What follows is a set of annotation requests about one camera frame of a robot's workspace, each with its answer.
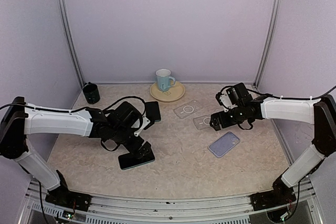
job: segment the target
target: purple phone case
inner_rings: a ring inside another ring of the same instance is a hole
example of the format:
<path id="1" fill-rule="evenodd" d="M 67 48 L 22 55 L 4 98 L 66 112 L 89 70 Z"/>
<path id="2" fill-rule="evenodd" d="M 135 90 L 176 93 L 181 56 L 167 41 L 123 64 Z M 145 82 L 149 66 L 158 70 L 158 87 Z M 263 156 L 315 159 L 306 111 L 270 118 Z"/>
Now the purple phone case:
<path id="1" fill-rule="evenodd" d="M 228 153 L 239 142 L 240 139 L 235 134 L 233 134 L 232 132 L 228 132 L 221 138 L 214 141 L 211 145 L 209 145 L 208 149 L 216 157 L 220 158 Z"/>

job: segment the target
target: black cable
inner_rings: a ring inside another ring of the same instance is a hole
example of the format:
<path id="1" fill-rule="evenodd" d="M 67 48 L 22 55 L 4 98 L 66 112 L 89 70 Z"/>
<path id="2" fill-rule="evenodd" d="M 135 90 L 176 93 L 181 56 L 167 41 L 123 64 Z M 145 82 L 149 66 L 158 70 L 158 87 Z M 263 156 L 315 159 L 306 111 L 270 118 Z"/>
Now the black cable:
<path id="1" fill-rule="evenodd" d="M 110 114 L 112 111 L 114 111 L 114 110 L 105 110 L 105 111 L 103 111 L 103 113 L 104 113 L 104 115 L 107 115 L 107 114 Z M 139 129 L 141 128 L 142 124 L 143 124 L 143 117 L 142 117 L 142 116 L 139 116 L 138 119 L 139 119 L 139 121 L 140 121 L 140 125 L 139 125 L 139 127 L 137 127 L 137 128 L 132 128 L 133 131 L 137 131 L 137 130 L 139 130 Z"/>
<path id="2" fill-rule="evenodd" d="M 285 221 L 287 221 L 287 220 L 289 220 L 290 218 L 292 218 L 293 215 L 294 215 L 294 213 L 295 213 L 295 211 L 296 211 L 296 209 L 298 208 L 298 205 L 299 205 L 299 198 L 300 198 L 300 183 L 301 183 L 301 181 L 299 181 L 299 184 L 298 184 L 298 199 L 297 199 L 297 201 L 296 201 L 296 205 L 295 205 L 294 211 L 291 213 L 291 215 L 290 215 L 287 219 L 285 219 Z"/>
<path id="3" fill-rule="evenodd" d="M 138 100 L 140 100 L 140 101 L 143 103 L 143 105 L 144 105 L 144 110 L 143 110 L 142 115 L 145 115 L 145 112 L 146 112 L 146 106 L 145 106 L 145 105 L 146 105 L 146 102 L 145 102 L 145 100 L 143 100 L 141 97 L 136 97 L 136 96 L 133 96 L 133 95 L 128 96 L 128 97 L 122 97 L 122 98 L 120 98 L 119 100 L 117 100 L 116 102 L 112 103 L 110 106 L 108 106 L 108 107 L 106 107 L 105 109 L 103 109 L 104 114 L 107 114 L 107 112 L 109 111 L 108 109 L 111 108 L 111 107 L 113 107 L 114 105 L 116 105 L 118 102 L 120 102 L 120 101 L 122 101 L 122 100 L 125 100 L 125 99 L 129 99 L 129 98 L 138 99 Z"/>
<path id="4" fill-rule="evenodd" d="M 246 130 L 246 131 L 252 130 L 253 124 L 251 124 L 250 122 L 248 122 L 248 124 L 250 125 L 250 128 L 246 129 L 246 128 L 243 128 L 240 123 L 237 123 L 238 127 L 242 130 Z"/>
<path id="5" fill-rule="evenodd" d="M 225 86 L 221 89 L 221 93 L 224 91 L 224 89 L 226 88 L 231 88 L 232 86 Z M 318 97 L 313 97 L 313 98 L 298 98 L 298 97 L 277 97 L 275 95 L 269 94 L 269 93 L 260 93 L 258 91 L 252 90 L 252 89 L 247 89 L 248 91 L 258 94 L 258 95 L 266 95 L 268 97 L 272 97 L 275 99 L 283 99 L 283 100 L 299 100 L 299 101 L 309 101 L 309 100 L 317 100 L 317 99 L 321 99 L 322 97 L 325 97 L 327 94 L 331 93 L 334 89 L 336 89 L 336 85 L 334 87 L 332 87 L 330 90 L 328 90 L 326 93 L 318 96 Z"/>
<path id="6" fill-rule="evenodd" d="M 223 107 L 226 108 L 227 110 L 230 110 L 230 109 L 229 109 L 227 106 L 225 106 L 224 104 L 223 104 Z"/>
<path id="7" fill-rule="evenodd" d="M 116 151 L 116 150 L 120 147 L 121 144 L 117 144 L 117 146 L 116 146 L 113 150 L 110 150 L 110 149 L 108 149 L 108 148 L 104 145 L 103 140 L 101 139 L 101 140 L 100 140 L 100 145 L 101 145 L 101 147 L 103 147 L 105 150 L 107 150 L 107 151 L 109 151 L 109 152 L 114 152 L 114 151 Z"/>
<path id="8" fill-rule="evenodd" d="M 38 184 L 39 184 L 39 186 L 40 186 L 40 203 L 41 203 L 42 215 L 43 215 L 44 220 L 46 221 L 46 224 L 49 224 L 49 222 L 48 222 L 48 220 L 47 220 L 47 217 L 46 217 L 46 214 L 44 213 L 44 208 L 43 208 L 43 201 L 42 201 L 42 185 L 41 185 L 41 182 L 39 181 Z"/>
<path id="9" fill-rule="evenodd" d="M 32 109 L 32 110 L 58 112 L 58 113 L 75 113 L 75 112 L 78 112 L 78 111 L 81 111 L 81 110 L 84 110 L 84 109 L 88 108 L 88 107 L 82 107 L 82 108 L 79 108 L 79 109 L 76 109 L 76 110 L 52 110 L 52 109 L 46 109 L 46 108 L 35 108 L 33 106 L 29 106 L 29 105 L 21 104 L 21 103 L 9 103 L 9 104 L 1 106 L 0 110 L 4 109 L 6 107 L 9 107 L 9 106 L 21 106 L 21 107 L 25 107 L 25 108 Z"/>
<path id="10" fill-rule="evenodd" d="M 223 91 L 224 91 L 224 89 L 227 89 L 227 88 L 232 88 L 233 86 L 232 85 L 230 85 L 230 86 L 225 86 L 225 87 L 223 87 L 222 89 L 221 89 L 221 93 L 223 93 Z"/>

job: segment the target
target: mug handle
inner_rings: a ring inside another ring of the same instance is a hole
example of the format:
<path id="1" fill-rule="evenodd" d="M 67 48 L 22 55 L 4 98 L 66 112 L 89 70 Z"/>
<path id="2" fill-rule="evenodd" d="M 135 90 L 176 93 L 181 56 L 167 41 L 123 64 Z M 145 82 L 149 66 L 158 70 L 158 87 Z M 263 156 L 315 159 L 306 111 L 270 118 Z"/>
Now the mug handle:
<path id="1" fill-rule="evenodd" d="M 169 76 L 169 79 L 173 80 L 173 84 L 172 84 L 172 85 L 170 85 L 170 84 L 169 84 L 169 87 L 172 87 L 172 86 L 174 86 L 174 85 L 175 85 L 175 83 L 176 83 L 176 80 L 175 80 L 175 78 L 174 78 L 174 77 L 172 77 L 172 76 Z"/>

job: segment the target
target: light blue mug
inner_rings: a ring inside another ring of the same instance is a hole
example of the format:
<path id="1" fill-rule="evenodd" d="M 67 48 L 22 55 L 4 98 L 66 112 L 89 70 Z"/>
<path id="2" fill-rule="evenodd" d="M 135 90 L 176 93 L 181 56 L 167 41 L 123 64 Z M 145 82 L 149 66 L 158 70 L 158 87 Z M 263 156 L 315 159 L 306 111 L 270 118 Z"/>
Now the light blue mug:
<path id="1" fill-rule="evenodd" d="M 171 77 L 170 74 L 171 72 L 168 69 L 160 69 L 156 72 L 156 77 L 158 78 L 157 86 L 163 92 L 169 90 L 176 83 L 175 78 Z"/>

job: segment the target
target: clear phone case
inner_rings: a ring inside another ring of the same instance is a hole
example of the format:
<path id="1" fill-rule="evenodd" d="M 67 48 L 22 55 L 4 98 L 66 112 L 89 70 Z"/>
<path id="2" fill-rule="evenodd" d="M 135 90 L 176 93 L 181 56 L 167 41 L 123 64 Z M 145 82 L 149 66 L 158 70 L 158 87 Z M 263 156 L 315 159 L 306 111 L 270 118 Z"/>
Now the clear phone case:
<path id="1" fill-rule="evenodd" d="M 196 128 L 201 131 L 210 127 L 210 115 L 202 115 L 193 119 Z"/>
<path id="2" fill-rule="evenodd" d="M 202 108 L 202 105 L 197 102 L 196 100 L 192 100 L 189 103 L 186 103 L 182 106 L 179 106 L 174 110 L 174 113 L 180 118 L 184 119 L 197 111 L 199 111 Z"/>

